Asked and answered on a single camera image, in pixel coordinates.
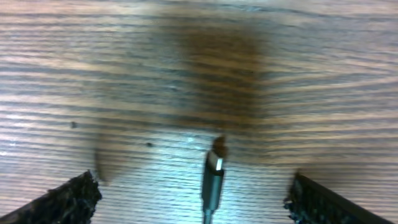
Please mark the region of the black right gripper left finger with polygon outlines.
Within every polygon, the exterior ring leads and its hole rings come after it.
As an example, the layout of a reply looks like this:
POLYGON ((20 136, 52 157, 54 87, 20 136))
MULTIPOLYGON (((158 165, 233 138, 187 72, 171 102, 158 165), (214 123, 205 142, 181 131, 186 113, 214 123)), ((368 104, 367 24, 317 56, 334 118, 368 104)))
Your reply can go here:
POLYGON ((1 224, 90 224, 102 199, 97 176, 88 170, 1 217, 1 224))

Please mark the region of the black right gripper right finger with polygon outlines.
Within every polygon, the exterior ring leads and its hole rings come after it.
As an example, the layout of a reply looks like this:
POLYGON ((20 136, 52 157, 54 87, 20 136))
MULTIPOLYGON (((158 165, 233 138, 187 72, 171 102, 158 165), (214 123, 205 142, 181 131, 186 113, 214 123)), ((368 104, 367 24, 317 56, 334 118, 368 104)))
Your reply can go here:
POLYGON ((299 172, 294 176, 284 208, 295 224, 393 224, 299 172))

